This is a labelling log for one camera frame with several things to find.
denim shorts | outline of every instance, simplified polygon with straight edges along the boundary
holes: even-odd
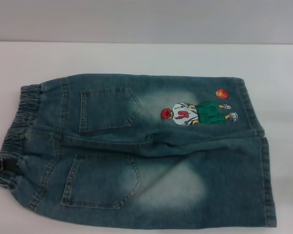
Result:
[[[0,186],[101,227],[275,227],[269,147],[239,78],[83,74],[21,88]]]

green shorts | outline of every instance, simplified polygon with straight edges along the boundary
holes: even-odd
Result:
[[[226,116],[218,112],[219,104],[214,101],[204,101],[195,106],[200,123],[225,123]]]

cartoon basketball player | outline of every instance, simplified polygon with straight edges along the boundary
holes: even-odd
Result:
[[[227,104],[218,104],[214,101],[204,101],[194,106],[185,102],[177,103],[172,109],[166,108],[161,112],[164,119],[172,119],[179,125],[193,125],[198,123],[220,124],[225,123],[227,119],[235,122],[238,120],[238,114],[231,112],[224,115],[218,112],[218,109],[231,109]]]

white table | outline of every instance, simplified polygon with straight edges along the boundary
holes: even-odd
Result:
[[[0,42],[0,148],[22,85],[80,73],[240,77],[270,143],[278,227],[139,231],[59,222],[0,187],[0,234],[293,234],[293,45]]]

elastic waistband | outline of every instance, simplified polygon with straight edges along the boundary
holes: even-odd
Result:
[[[41,93],[40,85],[30,85],[21,87],[20,103],[18,111],[9,128],[0,150],[0,158],[14,158],[17,165],[22,160],[23,139],[26,128],[35,118],[35,113],[39,106]],[[10,171],[0,171],[0,186],[11,188],[15,182],[15,176],[20,173],[18,169]]]

